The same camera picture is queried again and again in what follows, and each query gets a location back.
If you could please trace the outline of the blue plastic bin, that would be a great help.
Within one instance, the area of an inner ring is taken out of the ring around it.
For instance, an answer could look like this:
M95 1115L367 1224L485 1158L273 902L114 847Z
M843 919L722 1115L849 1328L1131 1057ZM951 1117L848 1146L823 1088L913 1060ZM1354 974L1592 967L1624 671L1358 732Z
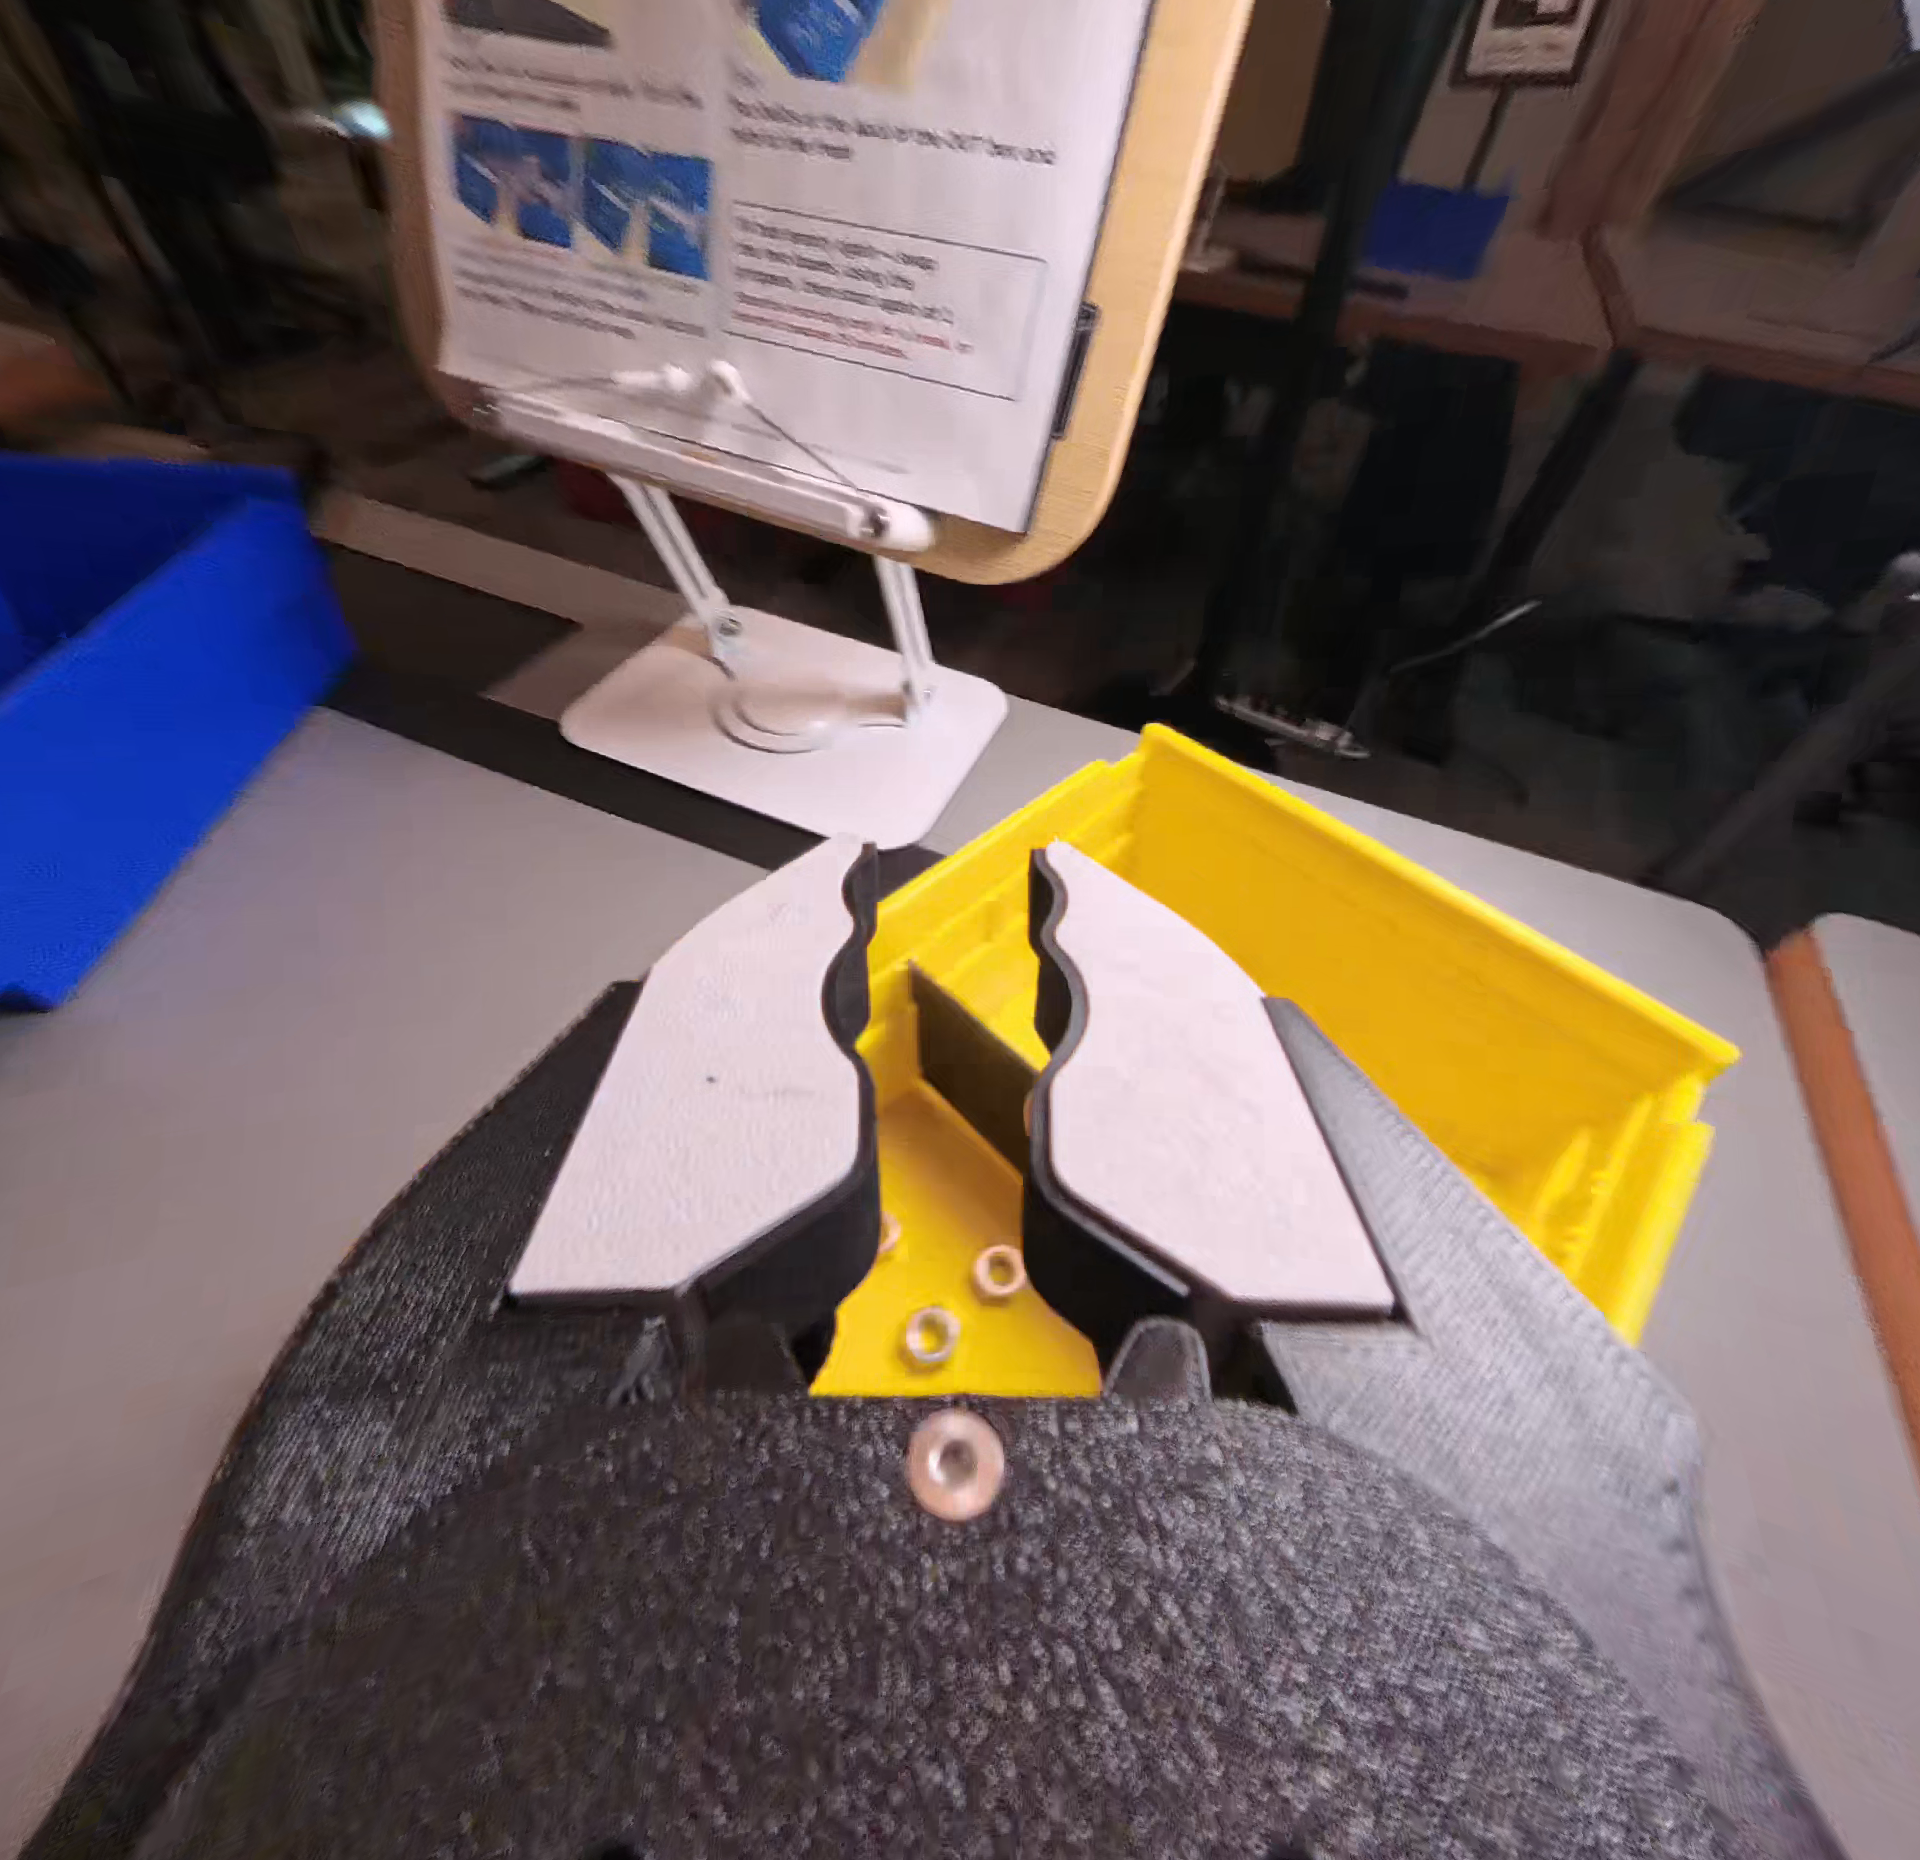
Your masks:
M65 1003L356 646L293 471L1 456L1 1008Z
M1466 284L1494 245L1513 194L1387 182L1360 243L1360 263L1378 272Z

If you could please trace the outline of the yellow plastic bin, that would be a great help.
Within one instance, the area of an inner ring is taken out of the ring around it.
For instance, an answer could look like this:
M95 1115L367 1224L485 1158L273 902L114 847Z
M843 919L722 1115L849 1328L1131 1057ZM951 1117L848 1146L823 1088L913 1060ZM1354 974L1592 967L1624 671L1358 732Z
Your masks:
M1287 999L1638 1346L1713 1148L1702 1117L1738 1048L1249 768L1149 726L908 877L876 909L872 1014L882 1208L901 1226L839 1303L818 1395L1088 1395L1095 1355L1042 1298L979 1302L983 1247L1020 1246L1018 1171L921 1078L917 964L1031 1066L1027 863L1066 840ZM963 1323L933 1370L915 1309Z

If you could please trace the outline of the printed instruction sheet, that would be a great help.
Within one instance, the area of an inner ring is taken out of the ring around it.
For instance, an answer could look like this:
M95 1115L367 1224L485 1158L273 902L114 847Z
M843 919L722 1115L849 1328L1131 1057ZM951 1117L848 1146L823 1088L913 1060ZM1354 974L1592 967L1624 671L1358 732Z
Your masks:
M437 367L1020 531L1155 0L414 0Z

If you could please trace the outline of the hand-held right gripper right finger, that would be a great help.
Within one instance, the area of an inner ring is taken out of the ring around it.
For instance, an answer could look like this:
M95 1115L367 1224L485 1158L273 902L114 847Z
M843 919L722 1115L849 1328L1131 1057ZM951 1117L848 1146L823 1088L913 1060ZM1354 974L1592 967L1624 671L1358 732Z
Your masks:
M1174 1320L1390 1320L1393 1284L1285 1048L1215 940L1086 849L1027 862L1033 1027L1021 1262L1091 1344Z

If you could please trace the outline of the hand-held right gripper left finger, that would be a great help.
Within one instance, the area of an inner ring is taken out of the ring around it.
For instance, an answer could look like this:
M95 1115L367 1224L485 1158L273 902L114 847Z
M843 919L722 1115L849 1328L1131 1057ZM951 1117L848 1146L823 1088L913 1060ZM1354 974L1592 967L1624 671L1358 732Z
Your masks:
M831 835L646 972L505 1279L516 1308L632 1303L820 1335L882 1231L857 1052L879 852Z

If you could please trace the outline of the black bin divider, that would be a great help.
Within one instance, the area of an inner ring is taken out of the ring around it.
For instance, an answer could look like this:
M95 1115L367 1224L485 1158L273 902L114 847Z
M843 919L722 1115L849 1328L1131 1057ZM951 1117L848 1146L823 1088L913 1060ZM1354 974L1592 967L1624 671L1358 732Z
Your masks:
M1039 1072L917 961L908 964L908 987L921 1079L1024 1175Z

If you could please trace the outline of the small framed marker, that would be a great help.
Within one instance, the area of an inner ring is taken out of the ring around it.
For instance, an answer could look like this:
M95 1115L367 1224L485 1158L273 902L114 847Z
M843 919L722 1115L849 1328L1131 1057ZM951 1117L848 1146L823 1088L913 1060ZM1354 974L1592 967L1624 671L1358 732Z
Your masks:
M1570 88L1607 0L1472 0L1451 60L1459 88Z

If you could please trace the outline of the white power strip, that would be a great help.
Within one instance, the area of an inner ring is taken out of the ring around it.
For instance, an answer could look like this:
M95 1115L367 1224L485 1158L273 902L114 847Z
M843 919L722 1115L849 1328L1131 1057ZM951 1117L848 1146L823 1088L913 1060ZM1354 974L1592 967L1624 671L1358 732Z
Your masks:
M1303 750L1339 761L1366 761L1372 747L1338 720L1306 718L1246 693L1218 693L1211 708L1273 750Z

